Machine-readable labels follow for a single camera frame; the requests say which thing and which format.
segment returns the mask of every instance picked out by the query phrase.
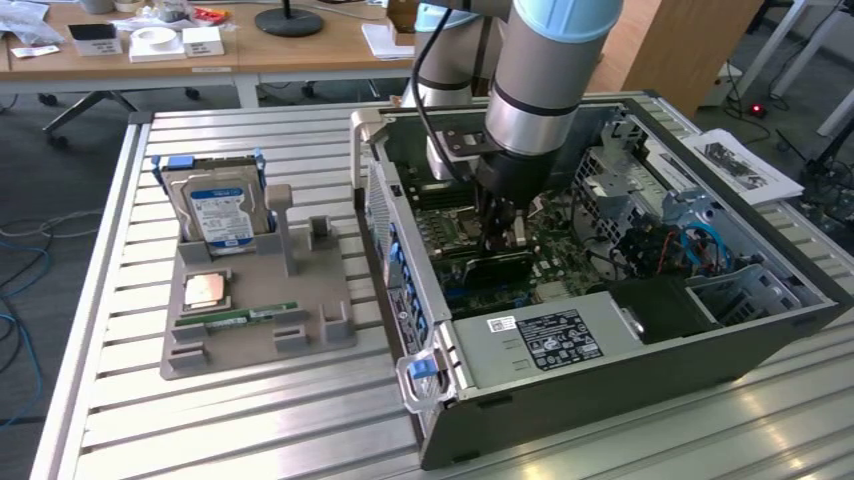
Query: desk leg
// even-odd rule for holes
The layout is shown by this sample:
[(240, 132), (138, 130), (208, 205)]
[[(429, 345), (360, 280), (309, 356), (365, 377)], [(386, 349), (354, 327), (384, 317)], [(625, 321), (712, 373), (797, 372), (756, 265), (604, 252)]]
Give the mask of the desk leg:
[(848, 96), (844, 97), (844, 100), (841, 100), (841, 103), (839, 104), (836, 109), (832, 111), (832, 113), (827, 117), (827, 120), (824, 120), (824, 123), (821, 123), (821, 126), (817, 127), (817, 134), (821, 137), (829, 136), (832, 132), (836, 130), (836, 128), (839, 127), (841, 120), (844, 120), (844, 118), (848, 116), (848, 114), (852, 111), (854, 111), (854, 90), (851, 90), (851, 93), (848, 93)]
[(795, 0), (795, 4), (788, 9), (788, 13), (785, 14), (785, 17), (783, 17), (783, 21), (779, 22), (779, 25), (771, 34), (771, 38), (768, 38), (768, 41), (764, 43), (764, 46), (759, 51), (759, 55), (756, 55), (755, 60), (749, 64), (747, 73), (744, 73), (744, 76), (737, 82), (736, 88), (740, 95), (744, 95), (747, 92), (752, 81), (756, 79), (761, 69), (764, 68), (764, 64), (768, 63), (771, 55), (773, 55), (780, 43), (783, 43), (783, 38), (785, 38), (785, 34), (791, 30), (791, 27), (793, 27), (797, 18), (800, 18), (807, 2), (808, 0)]
[(234, 87), (237, 87), (237, 98), (240, 99), (240, 108), (257, 108), (257, 75), (245, 74), (234, 75)]
[(824, 40), (827, 39), (829, 32), (836, 26), (836, 23), (839, 23), (839, 21), (844, 17), (847, 17), (847, 13), (835, 12), (827, 19), (824, 24), (820, 26), (820, 28), (815, 31), (809, 43), (807, 43), (805, 47), (803, 47), (803, 52), (800, 52), (800, 55), (797, 55), (797, 58), (795, 59), (795, 63), (791, 64), (791, 67), (788, 67), (788, 70), (773, 86), (773, 91), (771, 93), (775, 96), (781, 97), (785, 94), (785, 90), (788, 90), (791, 83), (795, 81), (795, 78), (803, 71), (803, 67), (805, 67), (805, 64), (815, 55), (815, 52), (824, 44)]

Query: motherboard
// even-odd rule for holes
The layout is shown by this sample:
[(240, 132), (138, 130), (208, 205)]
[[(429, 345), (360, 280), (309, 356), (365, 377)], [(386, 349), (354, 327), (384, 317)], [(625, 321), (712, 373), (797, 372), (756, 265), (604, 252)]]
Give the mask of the motherboard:
[[(424, 203), (424, 190), (430, 206), (469, 198), (449, 191), (447, 201), (437, 201), (443, 185), (433, 181), (425, 189), (412, 178), (413, 169), (408, 173), (412, 205)], [(544, 192), (527, 218), (531, 245), (492, 257), (480, 254), (480, 220), (472, 206), (414, 208), (414, 221), (453, 319), (584, 295), (613, 278), (611, 269), (600, 272), (589, 261), (588, 245), (571, 228), (569, 204), (564, 192)]]

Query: white sticker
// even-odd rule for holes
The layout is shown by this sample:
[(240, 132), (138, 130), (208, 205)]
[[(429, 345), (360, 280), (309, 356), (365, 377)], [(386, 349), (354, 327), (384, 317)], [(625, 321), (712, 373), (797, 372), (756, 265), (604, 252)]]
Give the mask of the white sticker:
[(485, 323), (489, 325), (489, 332), (492, 333), (513, 330), (516, 328), (516, 317), (492, 318)]
[(218, 248), (240, 247), (252, 241), (252, 220), (240, 210), (241, 188), (217, 188), (190, 192), (189, 198), (204, 240)]
[(28, 58), (40, 57), (41, 55), (46, 55), (48, 53), (56, 53), (58, 52), (58, 47), (56, 45), (48, 45), (45, 47), (12, 48), (10, 50), (17, 58)]
[(225, 320), (208, 322), (204, 324), (204, 326), (208, 328), (224, 328), (224, 327), (233, 327), (236, 325), (242, 325), (245, 322), (246, 322), (245, 317), (234, 317), (234, 318), (226, 318)]
[(226, 73), (230, 67), (193, 67), (192, 73)]

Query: aluminum workbench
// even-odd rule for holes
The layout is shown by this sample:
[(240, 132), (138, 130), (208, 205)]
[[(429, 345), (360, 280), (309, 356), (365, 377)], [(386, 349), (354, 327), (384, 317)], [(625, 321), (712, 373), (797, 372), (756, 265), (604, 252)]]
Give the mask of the aluminum workbench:
[[(677, 136), (696, 131), (660, 99), (631, 95)], [(162, 113), (128, 127), (33, 478), (849, 475), (849, 316), (733, 383), (452, 468), (418, 470), (350, 201), (348, 118), (364, 106)], [(326, 214), (342, 232), (358, 343), (164, 381), (157, 366), (177, 223), (149, 173), (149, 157), (249, 154), (256, 147), (268, 160), (269, 181), (293, 186), (292, 222)], [(760, 212), (854, 292), (851, 257), (785, 204)]]

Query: gray floor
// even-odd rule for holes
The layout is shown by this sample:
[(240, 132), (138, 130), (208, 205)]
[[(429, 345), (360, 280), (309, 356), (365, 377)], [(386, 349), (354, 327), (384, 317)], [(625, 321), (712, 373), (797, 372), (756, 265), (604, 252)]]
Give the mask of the gray floor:
[[(759, 35), (744, 38), (733, 55), (733, 63), (739, 68), (745, 69), (765, 39), (767, 29)], [(747, 92), (745, 102), (761, 97), (767, 79), (787, 55), (783, 49), (753, 89)], [(769, 107), (771, 112), (763, 121), (768, 129), (780, 128), (807, 151), (819, 149), (827, 142), (815, 135), (815, 128), (854, 86), (854, 73), (827, 59), (816, 58), (811, 67), (787, 95), (791, 111), (779, 112)], [(377, 81), (377, 84), (384, 94), (398, 94), (402, 88), (402, 82), (394, 80)], [(237, 107), (233, 89), (206, 87), (200, 91), (202, 98), (197, 102), (188, 100), (180, 89), (130, 93), (128, 99), (141, 109), (150, 111)], [(320, 98), (310, 101), (301, 98), (298, 85), (282, 90), (269, 89), (269, 92), (270, 97), (261, 102), (264, 106), (370, 99), (365, 82), (318, 83)], [(58, 98), (62, 104), (68, 104), (78, 95), (58, 95)], [(9, 100), (7, 97), (2, 98), (0, 103), (7, 103)], [(57, 108), (40, 105), (34, 96), (26, 95), (20, 97), (14, 108), (0, 116), (0, 224), (20, 218), (48, 218), (73, 210), (98, 208), (104, 203), (126, 114), (110, 102), (98, 105), (61, 130), (72, 148), (66, 152), (57, 152), (45, 145), (38, 131), (57, 111)], [(731, 119), (719, 109), (700, 111), (695, 121), (703, 129), (728, 129), (741, 141), (760, 134), (755, 127)], [(844, 149), (847, 158), (854, 152), (852, 142)], [(799, 170), (799, 160), (791, 152), (779, 152), (775, 144), (776, 139), (772, 138), (751, 144), (749, 148), (793, 176)], [(69, 225), (68, 228), (89, 225), (92, 221)], [(30, 240), (33, 245), (42, 241), (38, 238)], [(49, 274), (12, 298), (16, 313), (32, 333), (45, 379), (45, 393), (28, 412), (29, 416), (46, 413), (92, 242), (93, 237), (56, 240), (50, 248)], [(0, 249), (0, 279), (17, 270), (29, 255)], [(9, 350), (9, 342), (0, 343), (0, 359), (6, 358)], [(32, 375), (32, 367), (21, 356), (0, 376), (0, 418), (10, 416), (26, 402), (33, 388)], [(0, 480), (26, 477), (40, 429), (41, 425), (34, 423), (0, 431)]]

